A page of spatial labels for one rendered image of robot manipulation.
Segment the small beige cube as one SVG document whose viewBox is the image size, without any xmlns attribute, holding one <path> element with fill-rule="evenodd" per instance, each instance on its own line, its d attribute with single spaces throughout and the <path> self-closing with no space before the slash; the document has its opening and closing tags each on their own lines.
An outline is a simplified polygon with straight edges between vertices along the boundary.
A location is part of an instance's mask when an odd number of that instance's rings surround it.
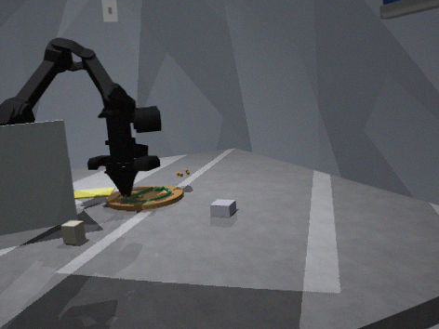
<svg viewBox="0 0 439 329">
<path fill-rule="evenodd" d="M 86 238 L 84 221 L 67 221 L 61 230 L 63 243 L 78 244 Z"/>
</svg>

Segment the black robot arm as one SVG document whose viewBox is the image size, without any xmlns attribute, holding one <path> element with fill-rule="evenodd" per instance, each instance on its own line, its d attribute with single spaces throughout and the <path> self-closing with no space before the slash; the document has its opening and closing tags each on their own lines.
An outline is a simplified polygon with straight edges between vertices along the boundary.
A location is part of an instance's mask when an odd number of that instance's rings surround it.
<svg viewBox="0 0 439 329">
<path fill-rule="evenodd" d="M 73 54 L 82 61 L 73 61 Z M 60 72 L 85 70 L 99 90 L 103 107 L 99 118 L 106 117 L 108 136 L 161 131 L 160 111 L 156 106 L 137 108 L 136 101 L 111 80 L 100 64 L 95 51 L 80 46 L 73 40 L 56 38 L 46 48 L 43 63 L 28 79 L 18 95 L 0 105 L 0 125 L 33 123 L 32 108 L 43 96 L 54 77 Z"/>
</svg>

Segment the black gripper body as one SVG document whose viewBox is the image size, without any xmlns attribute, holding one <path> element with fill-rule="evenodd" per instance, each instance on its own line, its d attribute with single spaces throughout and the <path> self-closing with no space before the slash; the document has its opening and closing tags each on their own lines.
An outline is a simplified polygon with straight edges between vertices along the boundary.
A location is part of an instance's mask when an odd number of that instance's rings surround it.
<svg viewBox="0 0 439 329">
<path fill-rule="evenodd" d="M 88 170 L 97 170 L 105 166 L 106 171 L 115 171 L 126 167 L 126 171 L 150 171 L 160 166 L 156 155 L 145 155 L 135 158 L 132 134 L 123 136 L 108 136 L 105 145 L 109 145 L 110 155 L 100 155 L 90 158 L 87 162 Z"/>
</svg>

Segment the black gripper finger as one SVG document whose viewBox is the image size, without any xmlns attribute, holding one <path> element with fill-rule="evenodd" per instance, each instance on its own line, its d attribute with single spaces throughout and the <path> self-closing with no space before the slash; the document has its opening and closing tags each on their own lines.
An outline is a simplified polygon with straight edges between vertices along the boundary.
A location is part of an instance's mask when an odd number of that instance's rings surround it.
<svg viewBox="0 0 439 329">
<path fill-rule="evenodd" d="M 104 171 L 104 174 L 107 174 L 108 177 L 112 180 L 116 188 L 120 191 L 123 197 L 125 197 L 126 192 L 124 188 L 124 184 L 121 178 L 120 172 L 126 171 L 125 167 L 122 167 L 121 169 L 115 170 L 115 171 Z"/>
<path fill-rule="evenodd" d="M 123 171 L 120 172 L 121 174 L 121 178 L 124 184 L 124 188 L 125 188 L 125 192 L 126 192 L 126 196 L 130 197 L 132 190 L 133 190 L 133 186 L 134 186 L 134 182 L 136 179 L 136 175 L 139 171 Z"/>
</svg>

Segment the round wooden bead board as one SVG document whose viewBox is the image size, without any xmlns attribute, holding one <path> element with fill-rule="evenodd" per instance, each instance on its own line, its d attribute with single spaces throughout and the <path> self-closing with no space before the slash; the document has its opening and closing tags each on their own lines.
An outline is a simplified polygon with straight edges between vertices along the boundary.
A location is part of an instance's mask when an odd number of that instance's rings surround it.
<svg viewBox="0 0 439 329">
<path fill-rule="evenodd" d="M 108 207 L 111 207 L 112 209 L 117 209 L 117 210 L 131 210 L 131 211 L 143 211 L 143 210 L 149 210 L 149 209 L 155 209 L 155 208 L 159 208 L 159 207 L 163 207 L 163 206 L 167 206 L 170 204 L 173 204 L 177 201 L 179 201 L 182 196 L 183 196 L 183 190 L 179 187 L 175 187 L 175 186 L 169 186 L 169 185 L 150 185 L 150 186 L 140 186 L 140 187 L 136 187 L 133 188 L 131 195 L 136 192 L 139 191 L 143 191 L 144 189 L 150 188 L 150 187 L 154 187 L 154 186 L 164 186 L 165 188 L 169 188 L 172 190 L 172 193 L 170 195 L 168 195 L 165 198 L 159 199 L 159 200 L 155 200 L 155 201 L 150 201 L 150 202 L 143 202 L 143 203 L 125 203 L 124 199 L 126 197 L 123 197 L 122 194 L 120 193 L 120 191 L 115 192 L 111 195 L 109 195 L 108 197 L 106 197 L 105 201 L 106 201 L 106 205 Z M 143 194 L 136 196 L 135 198 L 127 198 L 128 200 L 132 201 L 136 201 L 136 200 L 147 200 L 147 199 L 154 199 L 157 197 L 160 197 L 161 195 L 165 195 L 167 194 L 167 191 L 165 190 L 158 190 L 156 191 L 155 189 L 153 189 L 152 191 L 147 191 L 144 192 Z"/>
</svg>

